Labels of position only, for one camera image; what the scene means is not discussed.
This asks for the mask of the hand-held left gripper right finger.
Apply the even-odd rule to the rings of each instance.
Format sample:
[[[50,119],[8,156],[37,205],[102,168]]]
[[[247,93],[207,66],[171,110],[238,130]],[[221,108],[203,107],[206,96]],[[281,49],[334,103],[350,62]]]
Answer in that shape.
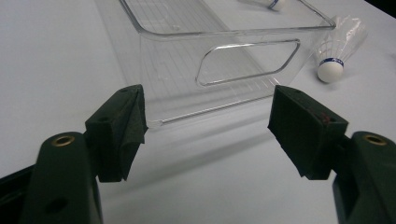
[[[332,184],[339,224],[396,224],[396,143],[348,122],[303,91],[275,86],[268,129],[301,176]]]

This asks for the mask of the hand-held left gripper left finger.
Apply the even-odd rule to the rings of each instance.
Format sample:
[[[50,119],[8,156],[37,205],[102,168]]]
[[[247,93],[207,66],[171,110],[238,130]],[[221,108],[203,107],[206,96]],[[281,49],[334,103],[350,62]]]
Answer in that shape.
[[[143,87],[116,91],[85,127],[42,143],[19,224],[103,224],[97,184],[127,179],[145,143]]]

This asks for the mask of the white feather shuttlecock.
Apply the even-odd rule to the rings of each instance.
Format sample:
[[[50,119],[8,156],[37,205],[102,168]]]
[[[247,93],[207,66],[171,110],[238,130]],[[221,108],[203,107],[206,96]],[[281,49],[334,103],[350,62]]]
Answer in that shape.
[[[240,1],[253,6],[264,7],[273,11],[280,11],[286,5],[286,0],[240,0]]]
[[[366,39],[366,25],[350,15],[334,16],[335,28],[327,33],[315,52],[317,76],[325,83],[334,83],[344,74],[346,61]]]

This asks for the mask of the clear plastic bin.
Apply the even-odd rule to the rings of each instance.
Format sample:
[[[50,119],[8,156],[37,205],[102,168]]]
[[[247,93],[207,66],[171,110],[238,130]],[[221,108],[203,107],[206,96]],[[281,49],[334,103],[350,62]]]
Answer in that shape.
[[[335,23],[308,0],[280,11],[240,0],[94,0],[151,128],[271,96]]]

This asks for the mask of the white table cover board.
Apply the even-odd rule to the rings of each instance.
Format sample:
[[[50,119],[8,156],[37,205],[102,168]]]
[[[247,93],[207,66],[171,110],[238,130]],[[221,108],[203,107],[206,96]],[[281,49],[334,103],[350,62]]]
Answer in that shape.
[[[363,20],[342,80],[293,80],[351,132],[396,141],[396,19],[365,0],[312,0]],[[33,164],[44,140],[80,132],[123,76],[93,0],[0,0],[0,177]],[[337,224],[332,184],[299,176],[268,131],[270,101],[151,130],[129,178],[100,188],[106,224]]]

